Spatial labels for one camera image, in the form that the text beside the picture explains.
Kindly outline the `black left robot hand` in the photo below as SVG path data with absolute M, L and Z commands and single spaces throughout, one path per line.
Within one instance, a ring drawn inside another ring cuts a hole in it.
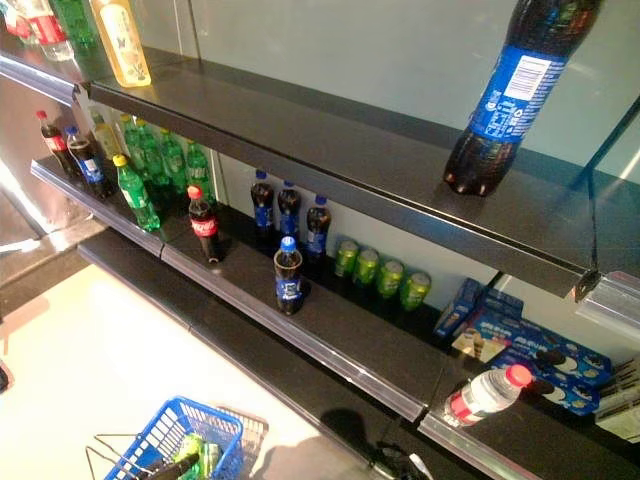
M 200 460 L 198 453 L 192 453 L 173 463 L 158 463 L 150 465 L 138 475 L 139 479 L 176 480 L 192 469 Z

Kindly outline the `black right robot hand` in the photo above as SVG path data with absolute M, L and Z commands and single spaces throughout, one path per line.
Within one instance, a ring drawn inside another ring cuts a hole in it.
M 418 454 L 407 453 L 397 444 L 387 442 L 376 444 L 373 468 L 387 479 L 434 479 Z

